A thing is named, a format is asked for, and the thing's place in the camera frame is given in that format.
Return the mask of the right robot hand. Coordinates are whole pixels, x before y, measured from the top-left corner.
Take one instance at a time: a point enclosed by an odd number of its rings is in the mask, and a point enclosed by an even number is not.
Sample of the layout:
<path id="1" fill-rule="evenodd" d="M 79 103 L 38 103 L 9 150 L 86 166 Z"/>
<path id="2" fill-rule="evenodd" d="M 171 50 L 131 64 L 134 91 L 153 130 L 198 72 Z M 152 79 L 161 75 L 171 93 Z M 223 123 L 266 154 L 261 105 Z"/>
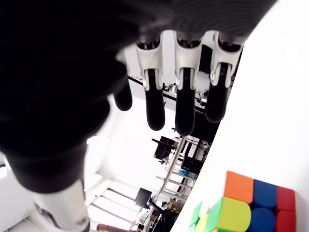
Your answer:
<path id="1" fill-rule="evenodd" d="M 87 232 L 87 140 L 113 94 L 131 108 L 125 47 L 135 44 L 148 125 L 165 124 L 162 37 L 175 34 L 177 132 L 195 124 L 202 37 L 214 31 L 207 119 L 225 115 L 245 41 L 272 0 L 3 0 L 0 3 L 0 150 L 39 214 L 62 232 Z"/>

